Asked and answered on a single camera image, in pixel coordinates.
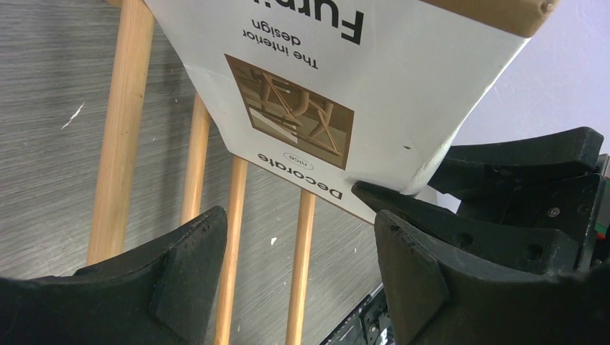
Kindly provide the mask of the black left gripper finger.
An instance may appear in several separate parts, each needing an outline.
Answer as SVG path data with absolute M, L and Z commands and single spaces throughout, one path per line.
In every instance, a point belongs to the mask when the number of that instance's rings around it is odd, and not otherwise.
M 3 344 L 201 344 L 227 244 L 210 208 L 71 276 L 1 279 Z

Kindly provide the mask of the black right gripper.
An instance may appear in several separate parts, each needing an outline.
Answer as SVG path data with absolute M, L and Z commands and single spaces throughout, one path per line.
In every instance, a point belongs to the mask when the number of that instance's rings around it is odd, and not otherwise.
M 603 142 L 582 126 L 452 146 L 429 186 L 482 195 L 462 201 L 457 214 L 356 182 L 352 193 L 380 211 L 378 265 L 396 343 L 607 344 Z M 569 272 L 577 273 L 545 275 Z

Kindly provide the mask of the wooden book rack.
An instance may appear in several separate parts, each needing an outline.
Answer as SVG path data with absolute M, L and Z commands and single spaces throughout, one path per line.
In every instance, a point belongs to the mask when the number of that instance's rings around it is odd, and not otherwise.
M 118 255 L 124 246 L 153 32 L 159 25 L 147 6 L 148 2 L 115 2 L 121 13 L 86 259 L 88 264 Z M 489 19 L 500 29 L 525 37 L 527 43 L 557 6 L 556 1 L 466 2 L 474 6 L 476 19 Z M 181 214 L 184 222 L 199 212 L 210 123 L 214 121 L 196 90 Z M 215 344 L 229 343 L 247 166 L 252 163 L 232 155 L 229 233 L 219 278 Z M 316 200 L 321 198 L 303 188 L 300 190 L 287 344 L 300 344 L 302 340 L 314 207 Z

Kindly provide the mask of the white Decorate book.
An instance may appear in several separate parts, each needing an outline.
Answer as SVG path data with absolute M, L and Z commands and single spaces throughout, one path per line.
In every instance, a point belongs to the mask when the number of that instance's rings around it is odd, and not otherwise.
M 149 1 L 226 148 L 365 221 L 421 191 L 527 39 L 466 1 Z

